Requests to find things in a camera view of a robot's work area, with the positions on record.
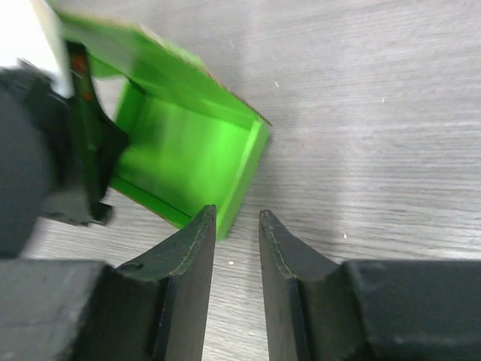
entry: table surface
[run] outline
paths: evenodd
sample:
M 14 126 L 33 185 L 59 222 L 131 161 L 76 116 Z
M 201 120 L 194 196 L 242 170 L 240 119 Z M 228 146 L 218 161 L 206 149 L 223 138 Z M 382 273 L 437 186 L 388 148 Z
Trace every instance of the table surface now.
M 481 3 L 69 0 L 197 53 L 273 124 L 216 247 L 205 360 L 267 360 L 257 226 L 334 260 L 481 257 Z M 119 81 L 99 86 L 109 111 Z M 123 196 L 109 227 L 41 221 L 26 254 L 118 265 L 174 232 Z

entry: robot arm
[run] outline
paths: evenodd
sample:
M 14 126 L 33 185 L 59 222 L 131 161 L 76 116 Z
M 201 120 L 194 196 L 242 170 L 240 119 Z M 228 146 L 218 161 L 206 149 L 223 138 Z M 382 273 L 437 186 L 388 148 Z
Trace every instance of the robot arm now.
M 43 0 L 0 15 L 0 256 L 12 258 L 38 217 L 106 224 L 101 203 L 129 137 L 103 112 L 86 49 L 61 39 Z

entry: wooden floor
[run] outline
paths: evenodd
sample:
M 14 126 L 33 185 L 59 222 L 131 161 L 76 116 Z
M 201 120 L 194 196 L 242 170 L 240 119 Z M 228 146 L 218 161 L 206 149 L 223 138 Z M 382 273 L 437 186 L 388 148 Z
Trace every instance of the wooden floor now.
M 481 3 L 69 2 L 197 53 L 274 124 L 231 235 L 217 245 L 205 360 L 268 359 L 263 208 L 335 260 L 481 257 Z M 111 109 L 118 83 L 101 91 Z M 28 255 L 116 265 L 174 231 L 118 194 L 110 202 L 112 226 L 44 221 Z

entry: green tray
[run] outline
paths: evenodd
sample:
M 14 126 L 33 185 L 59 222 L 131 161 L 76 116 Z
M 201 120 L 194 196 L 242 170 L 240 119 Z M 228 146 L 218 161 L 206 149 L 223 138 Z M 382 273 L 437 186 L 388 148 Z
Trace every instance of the green tray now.
M 224 239 L 269 138 L 268 122 L 199 58 L 140 26 L 53 9 L 63 37 L 88 49 L 95 77 L 129 80 L 115 121 L 131 146 L 111 186 L 179 228 L 216 205 L 217 238 Z

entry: cardboard edge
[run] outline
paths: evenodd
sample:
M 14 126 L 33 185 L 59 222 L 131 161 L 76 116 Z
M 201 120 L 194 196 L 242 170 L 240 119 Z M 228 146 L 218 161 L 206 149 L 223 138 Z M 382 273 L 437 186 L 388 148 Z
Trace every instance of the cardboard edge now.
M 188 50 L 184 50 L 184 49 L 178 47 L 177 45 L 175 45 L 174 43 L 171 43 L 170 41 L 166 41 L 165 39 L 159 37 L 154 31 L 148 29 L 146 26 L 142 26 L 141 24 L 129 22 L 129 21 L 122 20 L 122 19 L 117 20 L 117 19 L 113 19 L 111 17 L 90 14 L 86 11 L 74 10 L 73 8 L 67 7 L 67 6 L 64 6 L 64 5 L 53 6 L 53 3 L 54 3 L 54 1 L 50 1 L 49 5 L 51 6 L 51 8 L 57 14 L 60 14 L 60 15 L 64 14 L 66 16 L 71 16 L 71 17 L 87 17 L 87 18 L 90 18 L 92 20 L 99 21 L 100 23 L 105 23 L 107 25 L 121 26 L 122 28 L 129 27 L 129 28 L 135 30 L 139 34 L 145 36 L 149 40 L 151 40 L 151 41 L 155 42 L 156 44 L 160 45 L 165 51 L 167 51 L 171 55 L 176 56 L 177 58 L 181 59 L 187 65 L 189 65 L 193 68 L 196 68 L 200 71 L 203 71 L 217 85 L 219 85 L 221 88 L 226 90 L 229 94 L 234 96 L 239 102 L 244 104 L 254 114 L 256 114 L 262 122 L 265 122 L 269 126 L 272 126 L 272 123 L 269 122 L 265 117 L 263 117 L 262 114 L 260 114 L 252 105 L 250 105 L 246 100 L 244 100 L 242 97 L 240 97 L 236 93 L 232 92 L 228 88 L 228 86 L 221 83 L 216 77 L 214 77 L 213 74 L 207 69 L 207 66 L 204 64 L 204 62 L 202 62 L 200 57 L 198 57 L 194 54 L 191 54 Z M 183 55 L 182 53 L 188 53 L 189 55 L 198 59 L 199 61 L 193 62 L 191 59 L 189 59 L 189 57 Z

